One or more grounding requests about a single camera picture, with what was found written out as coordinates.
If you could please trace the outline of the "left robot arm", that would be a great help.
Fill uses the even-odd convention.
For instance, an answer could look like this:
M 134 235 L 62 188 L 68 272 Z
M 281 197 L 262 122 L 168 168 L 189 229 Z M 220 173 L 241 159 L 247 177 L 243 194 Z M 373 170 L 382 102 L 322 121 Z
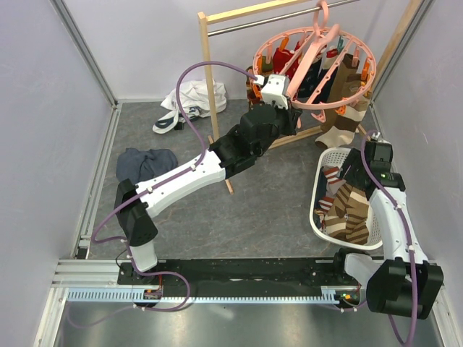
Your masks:
M 154 242 L 158 229 L 153 219 L 183 197 L 252 167 L 278 138 L 296 134 L 301 114 L 301 110 L 291 106 L 257 104 L 224 136 L 186 164 L 137 184 L 128 179 L 120 182 L 116 216 L 127 238 L 136 279 L 151 284 L 158 278 Z

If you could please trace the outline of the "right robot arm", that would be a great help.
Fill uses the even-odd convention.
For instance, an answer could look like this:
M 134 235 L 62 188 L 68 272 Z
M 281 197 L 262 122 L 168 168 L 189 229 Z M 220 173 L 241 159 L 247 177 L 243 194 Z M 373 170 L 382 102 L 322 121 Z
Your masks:
M 341 167 L 341 177 L 365 193 L 383 242 L 384 261 L 366 254 L 344 253 L 331 266 L 332 278 L 345 285 L 357 280 L 366 287 L 371 312 L 424 320 L 443 284 L 443 271 L 425 255 L 408 213 L 405 184 L 391 170 L 392 145 L 364 140 L 352 149 Z

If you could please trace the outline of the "pink round clip hanger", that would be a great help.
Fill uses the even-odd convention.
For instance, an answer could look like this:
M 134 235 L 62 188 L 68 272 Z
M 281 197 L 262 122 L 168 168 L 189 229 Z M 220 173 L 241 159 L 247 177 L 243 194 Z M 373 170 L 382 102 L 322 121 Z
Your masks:
M 330 5 L 319 1 L 309 27 L 270 38 L 254 55 L 248 80 L 252 101 L 277 109 L 311 110 L 324 121 L 326 110 L 345 113 L 364 98 L 375 79 L 373 52 L 338 24 L 328 25 Z

